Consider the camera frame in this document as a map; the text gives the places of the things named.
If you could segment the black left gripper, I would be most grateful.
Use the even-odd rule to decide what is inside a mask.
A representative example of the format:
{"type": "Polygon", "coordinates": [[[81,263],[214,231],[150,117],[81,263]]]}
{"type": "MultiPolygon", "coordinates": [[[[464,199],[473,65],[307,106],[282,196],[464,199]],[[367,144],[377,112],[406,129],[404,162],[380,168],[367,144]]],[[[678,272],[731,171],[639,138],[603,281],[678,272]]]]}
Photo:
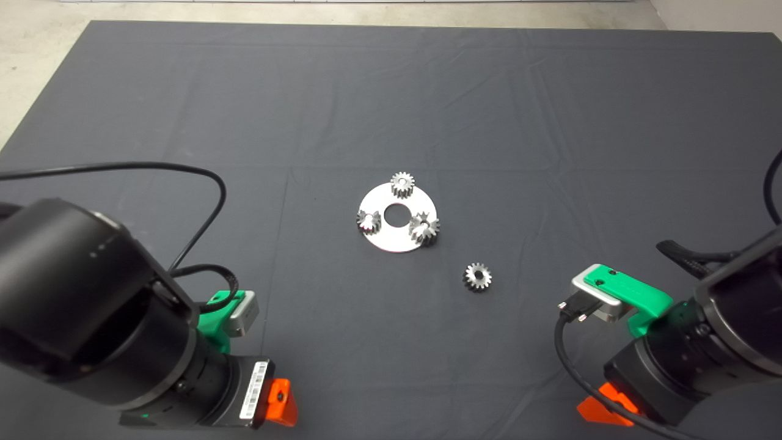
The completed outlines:
{"type": "Polygon", "coordinates": [[[121,412],[119,424],[142,430],[254,430],[265,422],[266,410],[266,421],[293,428],[299,411],[291,381],[274,379],[275,372],[268,357],[203,357],[162,396],[121,412]]]}

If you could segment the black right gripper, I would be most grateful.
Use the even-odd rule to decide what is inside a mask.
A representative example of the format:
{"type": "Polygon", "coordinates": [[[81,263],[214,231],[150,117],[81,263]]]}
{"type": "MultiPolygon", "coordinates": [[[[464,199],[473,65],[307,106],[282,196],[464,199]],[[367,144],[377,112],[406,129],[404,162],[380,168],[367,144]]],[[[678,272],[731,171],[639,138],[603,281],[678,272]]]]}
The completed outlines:
{"type": "MultiPolygon", "coordinates": [[[[605,363],[604,378],[608,382],[599,387],[599,392],[620,406],[630,400],[654,422],[677,426],[696,405],[709,398],[706,390],[696,387],[703,356],[692,346],[702,326],[709,326],[702,318],[654,321],[645,336],[628,343],[605,363]]],[[[587,422],[634,426],[633,421],[610,411],[594,397],[581,401],[577,412],[587,422]]]]}

